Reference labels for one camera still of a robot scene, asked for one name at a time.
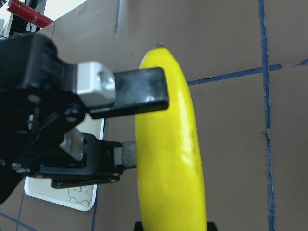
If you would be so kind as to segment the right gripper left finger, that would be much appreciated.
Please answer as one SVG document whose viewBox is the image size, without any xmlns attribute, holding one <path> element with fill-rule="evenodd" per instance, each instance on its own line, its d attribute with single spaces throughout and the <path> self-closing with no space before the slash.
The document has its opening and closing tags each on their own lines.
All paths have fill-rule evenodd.
<svg viewBox="0 0 308 231">
<path fill-rule="evenodd" d="M 167 83 L 162 68 L 115 73 L 116 98 L 110 106 L 90 109 L 93 119 L 111 118 L 166 110 Z"/>
</svg>

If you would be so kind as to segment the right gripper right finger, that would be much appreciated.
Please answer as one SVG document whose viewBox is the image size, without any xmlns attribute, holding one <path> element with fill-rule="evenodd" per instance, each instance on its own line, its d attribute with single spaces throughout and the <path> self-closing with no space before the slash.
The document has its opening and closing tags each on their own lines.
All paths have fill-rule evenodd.
<svg viewBox="0 0 308 231">
<path fill-rule="evenodd" d="M 114 165 L 123 168 L 136 168 L 136 142 L 123 142 L 120 147 L 114 148 Z"/>
</svg>

